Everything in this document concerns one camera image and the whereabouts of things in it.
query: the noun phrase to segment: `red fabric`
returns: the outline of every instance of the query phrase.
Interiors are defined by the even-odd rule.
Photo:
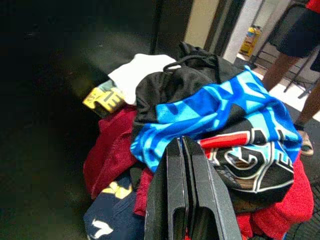
[[[130,152],[136,114],[135,107],[126,106],[99,121],[100,135],[83,165],[86,188],[92,199],[137,161]]]
[[[253,233],[265,233],[270,238],[281,240],[291,225],[312,217],[314,199],[300,156],[293,168],[294,182],[281,202],[251,214],[237,215],[242,235],[252,237]]]
[[[320,0],[310,0],[307,3],[306,8],[320,14]]]
[[[146,215],[148,189],[153,176],[153,173],[149,170],[149,168],[146,167],[142,171],[140,185],[138,191],[136,192],[133,212],[143,217]]]

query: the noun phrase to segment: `blue patterned fabric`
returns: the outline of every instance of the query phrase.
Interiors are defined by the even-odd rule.
[[[240,107],[244,115],[235,115],[234,106]],[[267,142],[275,142],[274,148],[282,151],[291,163],[301,147],[301,137],[287,109],[269,95],[249,68],[220,85],[205,85],[183,100],[158,104],[156,118],[157,123],[146,123],[142,127],[130,148],[153,172],[173,138],[190,136],[199,140],[205,133],[222,130],[230,120],[247,119],[255,129],[261,129]],[[251,148],[262,147],[252,144]]]

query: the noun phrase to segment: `foot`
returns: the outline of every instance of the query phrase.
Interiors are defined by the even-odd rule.
[[[298,132],[302,137],[301,154],[305,156],[312,156],[314,154],[314,148],[312,147],[308,134],[301,130],[298,130]]]

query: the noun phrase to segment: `person's leg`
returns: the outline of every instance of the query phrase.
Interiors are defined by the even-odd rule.
[[[296,56],[288,56],[280,53],[274,64],[265,73],[262,83],[264,88],[269,92],[274,88],[285,75],[285,73],[296,63],[300,58]]]
[[[307,97],[303,109],[299,115],[299,117],[297,118],[297,120],[295,121],[295,125],[297,125],[298,127],[304,127],[305,124],[312,119],[312,117],[318,112],[320,111],[320,100],[319,100],[319,96],[320,96],[320,81],[318,81],[318,83],[316,84],[315,88],[312,89],[311,93],[309,94],[309,96]]]

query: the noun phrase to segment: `person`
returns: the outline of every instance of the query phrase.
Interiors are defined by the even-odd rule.
[[[267,91],[276,86],[284,74],[300,58],[308,56],[320,44],[320,0],[310,0],[302,16],[293,24],[290,31],[283,38],[277,50],[280,55],[263,77],[263,85]],[[320,52],[310,67],[320,72]],[[301,153],[312,156],[314,149],[305,132],[305,124],[320,110],[320,81],[307,97],[303,109],[294,123],[302,136]]]

